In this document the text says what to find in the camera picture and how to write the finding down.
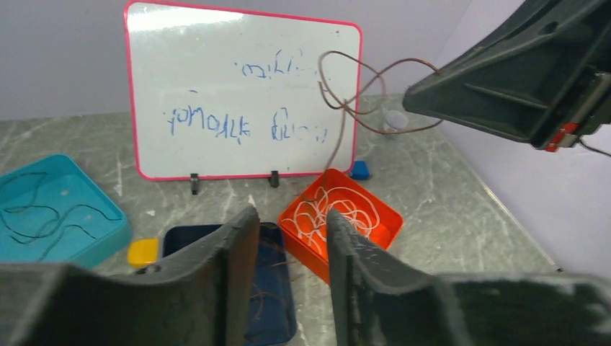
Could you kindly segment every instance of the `marble tabletop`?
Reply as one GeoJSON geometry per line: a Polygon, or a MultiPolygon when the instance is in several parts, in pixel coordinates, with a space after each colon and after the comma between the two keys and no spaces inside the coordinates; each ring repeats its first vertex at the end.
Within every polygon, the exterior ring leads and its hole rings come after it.
{"type": "MultiPolygon", "coordinates": [[[[365,97],[362,109],[374,102],[365,97]]],[[[398,98],[387,105],[400,107],[398,98]]],[[[415,115],[410,122],[416,127],[428,119],[415,115]]],[[[360,128],[358,136],[357,158],[372,173],[362,186],[405,220],[391,254],[431,273],[556,269],[437,129],[389,139],[360,128]]],[[[148,182],[138,175],[126,113],[0,122],[0,173],[56,153],[72,157],[126,212],[134,239],[163,236],[173,226],[222,223],[247,203],[262,221],[276,222],[314,180],[281,179],[276,189],[266,179],[204,181],[194,196],[188,182],[148,182]]],[[[335,345],[329,287],[290,262],[298,331],[289,345],[335,345]]],[[[96,271],[130,272],[126,250],[96,271]]]]}

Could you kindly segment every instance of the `red border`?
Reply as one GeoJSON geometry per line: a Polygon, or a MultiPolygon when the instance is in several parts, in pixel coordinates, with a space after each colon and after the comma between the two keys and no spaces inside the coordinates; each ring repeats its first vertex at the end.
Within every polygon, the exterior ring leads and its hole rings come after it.
{"type": "MultiPolygon", "coordinates": [[[[181,7],[187,7],[187,8],[191,8],[191,9],[212,9],[212,10],[218,10],[218,11],[227,11],[227,12],[236,12],[236,13],[242,13],[242,14],[254,14],[257,16],[266,16],[266,17],[276,17],[276,18],[287,18],[287,19],[295,19],[295,20],[305,20],[308,22],[321,22],[321,23],[329,23],[329,24],[338,24],[338,25],[347,25],[350,27],[354,27],[358,30],[359,32],[359,36],[360,36],[360,40],[359,40],[359,60],[361,60],[362,58],[362,37],[363,37],[363,33],[361,28],[356,25],[355,23],[350,23],[350,22],[342,22],[342,21],[338,21],[338,20],[330,20],[330,19],[318,19],[318,18],[310,18],[310,17],[299,17],[299,16],[293,16],[293,15],[286,15],[286,14],[275,14],[275,13],[268,13],[268,12],[258,12],[258,11],[249,11],[249,10],[244,10],[244,9],[229,9],[229,8],[225,8],[225,7],[221,7],[221,6],[207,6],[207,5],[196,5],[196,4],[180,4],[177,2],[172,2],[172,1],[142,1],[142,0],[129,0],[126,4],[125,7],[123,8],[123,23],[125,26],[125,47],[126,47],[126,51],[127,51],[127,58],[128,58],[128,81],[129,81],[129,86],[130,86],[130,103],[131,103],[131,113],[132,113],[132,127],[133,127],[133,140],[134,140],[134,153],[135,153],[135,168],[136,170],[138,170],[138,173],[140,174],[140,176],[142,176],[142,178],[150,180],[150,181],[176,181],[176,180],[189,180],[190,177],[165,177],[165,178],[155,178],[155,177],[149,177],[147,175],[145,175],[142,172],[142,169],[140,167],[140,156],[138,153],[138,134],[136,131],[136,121],[135,121],[135,105],[134,105],[134,93],[133,93],[133,77],[132,77],[132,61],[131,61],[131,50],[130,50],[130,35],[129,35],[129,31],[128,31],[128,10],[130,8],[131,5],[135,4],[135,3],[142,3],[142,4],[157,4],[157,5],[168,5],[168,6],[181,6],[181,7]]],[[[357,90],[356,92],[358,92],[360,90],[360,79],[361,79],[361,65],[359,65],[358,70],[357,70],[357,90]]],[[[359,107],[359,99],[356,99],[356,108],[358,109],[359,107]]],[[[352,169],[352,166],[354,166],[354,161],[356,159],[356,155],[357,155],[357,124],[354,124],[354,142],[352,143],[352,164],[350,165],[350,167],[348,168],[347,171],[348,172],[350,169],[352,169]]],[[[310,172],[310,173],[284,173],[281,174],[281,177],[303,177],[303,176],[308,176],[308,175],[315,175],[315,174],[320,174],[321,172],[310,172]]],[[[244,178],[265,178],[268,177],[269,174],[250,174],[250,175],[215,175],[215,176],[202,176],[200,177],[200,179],[244,179],[244,178]]]]}

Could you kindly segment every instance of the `whiteboard clip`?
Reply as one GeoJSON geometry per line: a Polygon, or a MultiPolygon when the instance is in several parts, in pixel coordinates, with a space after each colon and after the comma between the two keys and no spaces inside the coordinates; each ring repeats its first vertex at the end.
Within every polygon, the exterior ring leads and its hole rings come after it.
{"type": "Polygon", "coordinates": [[[200,176],[191,173],[191,195],[196,195],[200,191],[200,176]]]}
{"type": "Polygon", "coordinates": [[[272,171],[272,176],[267,178],[269,182],[269,186],[276,188],[280,186],[280,176],[278,176],[278,171],[272,171]]]}

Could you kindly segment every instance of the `yellow block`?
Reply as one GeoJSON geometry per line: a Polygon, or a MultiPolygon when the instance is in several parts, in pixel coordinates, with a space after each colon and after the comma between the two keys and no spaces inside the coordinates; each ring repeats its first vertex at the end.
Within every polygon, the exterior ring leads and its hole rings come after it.
{"type": "Polygon", "coordinates": [[[134,268],[142,268],[157,262],[159,254],[159,239],[140,239],[130,244],[128,263],[134,268]]]}

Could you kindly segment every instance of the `red container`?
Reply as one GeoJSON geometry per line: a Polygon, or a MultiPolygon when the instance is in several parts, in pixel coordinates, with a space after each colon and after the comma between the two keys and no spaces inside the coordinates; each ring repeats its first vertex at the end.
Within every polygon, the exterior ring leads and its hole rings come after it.
{"type": "Polygon", "coordinates": [[[278,218],[285,248],[329,283],[326,212],[336,208],[363,235],[384,250],[403,227],[403,218],[347,175],[329,169],[297,197],[278,218]]]}

